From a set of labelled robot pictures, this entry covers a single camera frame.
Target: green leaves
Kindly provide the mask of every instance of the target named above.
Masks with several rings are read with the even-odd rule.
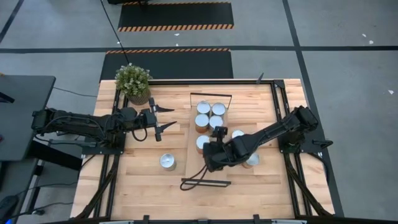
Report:
[[[132,65],[122,66],[116,71],[116,88],[129,96],[141,96],[149,89],[148,80],[152,79],[149,70]]]

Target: potted plant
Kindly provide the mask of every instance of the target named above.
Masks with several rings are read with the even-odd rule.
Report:
[[[132,65],[122,66],[116,71],[116,88],[121,90],[131,103],[143,105],[150,98],[148,80],[152,79],[149,70]]]

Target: black floor mat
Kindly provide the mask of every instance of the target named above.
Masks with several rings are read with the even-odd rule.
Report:
[[[229,2],[150,3],[146,10],[130,2],[122,7],[118,31],[232,29],[233,25]]]
[[[233,78],[229,49],[126,50],[133,65],[150,70],[154,79]],[[114,80],[116,70],[127,65],[122,50],[105,55],[101,80]]]

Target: can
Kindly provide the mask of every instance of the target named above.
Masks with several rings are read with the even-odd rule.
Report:
[[[224,117],[226,108],[225,105],[222,103],[215,103],[211,108],[211,115],[217,115],[220,117]]]
[[[232,132],[231,137],[232,137],[232,138],[235,138],[235,137],[242,136],[242,135],[244,135],[243,131],[241,131],[241,130],[235,130],[235,131]]]
[[[251,154],[248,160],[242,163],[242,166],[244,168],[250,169],[255,165],[258,165],[260,163],[260,156],[258,153],[254,152]]]
[[[177,163],[172,154],[164,154],[160,158],[160,165],[167,171],[173,171],[177,166]]]
[[[209,117],[205,114],[198,114],[195,118],[195,129],[199,133],[205,133],[209,127]]]
[[[211,130],[211,132],[214,131],[214,128],[216,126],[222,126],[223,123],[224,122],[223,122],[223,118],[222,117],[216,116],[216,115],[211,116],[211,118],[210,118],[210,130]]]
[[[210,142],[209,136],[201,135],[197,138],[197,151],[199,154],[203,154],[203,145],[206,142]]]
[[[205,114],[207,116],[210,116],[210,109],[211,109],[211,106],[206,101],[201,101],[198,103],[198,106],[197,106],[198,114]]]

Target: concrete floor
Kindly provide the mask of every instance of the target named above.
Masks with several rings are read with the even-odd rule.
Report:
[[[174,2],[154,0],[154,2]],[[0,0],[0,30],[18,0]],[[231,0],[235,29],[120,34],[125,47],[293,46],[282,0]],[[398,45],[394,0],[289,0],[301,46]],[[114,25],[121,6],[106,9]],[[25,0],[1,49],[117,47],[100,0]],[[234,50],[235,78],[302,78],[294,51]],[[303,53],[346,217],[398,220],[398,52]],[[0,54],[0,72],[53,75],[55,86],[96,95],[104,53]],[[49,107],[92,113],[95,98],[54,90]],[[73,201],[73,189],[46,189],[37,206]],[[71,206],[19,223],[66,220]]]

